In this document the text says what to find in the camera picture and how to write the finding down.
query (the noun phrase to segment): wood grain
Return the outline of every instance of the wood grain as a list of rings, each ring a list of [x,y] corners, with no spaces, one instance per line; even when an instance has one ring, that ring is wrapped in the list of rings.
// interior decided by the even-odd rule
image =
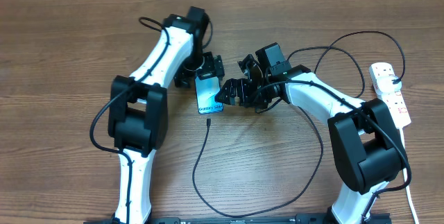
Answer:
[[[444,0],[0,0],[0,223],[82,223],[111,216],[119,193],[119,160],[89,142],[90,121],[107,101],[112,79],[144,61],[158,33],[139,16],[163,19],[205,8],[214,22],[209,50],[222,55],[225,78],[242,77],[236,61],[278,42],[285,55],[326,45],[360,30],[384,31],[407,57],[403,94],[413,123],[405,130],[413,170],[411,193],[423,223],[444,218]],[[341,40],[364,70],[385,61],[401,72],[395,45],[379,35]],[[295,55],[314,68],[321,51]],[[350,95],[361,82],[353,63],[331,52],[318,75]],[[212,129],[196,183],[217,209],[240,214],[278,205],[308,181],[319,143],[301,113],[285,104],[261,116],[225,107]],[[169,132],[153,170],[154,217],[217,217],[197,197],[191,170],[205,136],[192,89],[169,90]],[[341,180],[328,131],[318,125],[325,155],[307,192],[265,216],[324,212]],[[106,120],[96,137],[112,146]],[[393,182],[400,184],[401,176]],[[412,223],[405,192],[387,193],[375,212]]]

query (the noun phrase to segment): wooden table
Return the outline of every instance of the wooden table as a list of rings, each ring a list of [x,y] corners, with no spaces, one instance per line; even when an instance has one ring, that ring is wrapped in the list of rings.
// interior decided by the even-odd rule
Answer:
[[[188,7],[206,9],[214,22],[209,50],[222,55],[225,79],[243,75],[236,61],[278,42],[294,49],[328,45],[353,31],[394,36],[407,57],[403,94],[413,123],[405,129],[413,171],[411,193],[423,223],[444,218],[444,0],[0,0],[0,222],[82,223],[108,218],[119,195],[119,160],[88,137],[90,122],[109,98],[112,79],[145,60],[159,37],[139,16],[162,20]],[[390,62],[400,74],[399,51],[381,35],[357,35],[338,47],[364,70],[364,100],[375,98],[367,68]],[[299,53],[292,65],[314,68],[321,51]],[[332,51],[319,77],[349,95],[359,74]],[[153,216],[218,217],[198,198],[191,171],[212,118],[207,148],[196,173],[201,193],[217,209],[242,214],[278,205],[305,186],[319,143],[301,112],[281,103],[263,115],[226,106],[199,115],[193,89],[169,90],[169,132],[152,177]],[[106,117],[96,129],[104,146],[113,140]],[[328,131],[321,167],[294,204],[263,216],[324,212],[341,179]],[[402,183],[402,176],[392,185]],[[374,212],[412,223],[404,191],[386,193]]]

